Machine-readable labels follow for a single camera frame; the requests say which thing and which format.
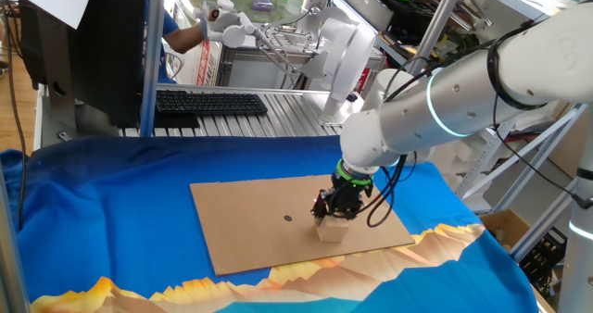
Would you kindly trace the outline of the person hand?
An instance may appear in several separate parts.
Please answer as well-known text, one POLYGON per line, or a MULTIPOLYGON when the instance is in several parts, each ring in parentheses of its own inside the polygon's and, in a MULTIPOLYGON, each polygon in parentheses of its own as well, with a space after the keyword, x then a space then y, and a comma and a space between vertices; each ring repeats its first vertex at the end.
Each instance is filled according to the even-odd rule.
POLYGON ((205 40, 209 39, 209 31, 211 29, 211 26, 214 24, 215 20, 217 19, 218 15, 219 15, 218 9, 213 9, 213 10, 202 9, 201 10, 201 12, 199 14, 199 25, 200 25, 200 30, 201 30, 205 40))

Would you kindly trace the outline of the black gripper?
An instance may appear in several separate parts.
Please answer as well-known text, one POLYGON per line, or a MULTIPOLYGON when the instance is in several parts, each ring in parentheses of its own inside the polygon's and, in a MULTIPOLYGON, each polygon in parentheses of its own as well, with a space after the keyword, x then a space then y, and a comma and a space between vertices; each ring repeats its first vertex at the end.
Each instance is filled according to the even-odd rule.
POLYGON ((347 220, 353 220, 357 217, 362 208, 362 191, 368 191, 371 188, 371 180, 366 179, 344 179, 342 177, 332 176, 333 188, 328 191, 320 191, 311 214, 316 223, 330 215, 347 220))

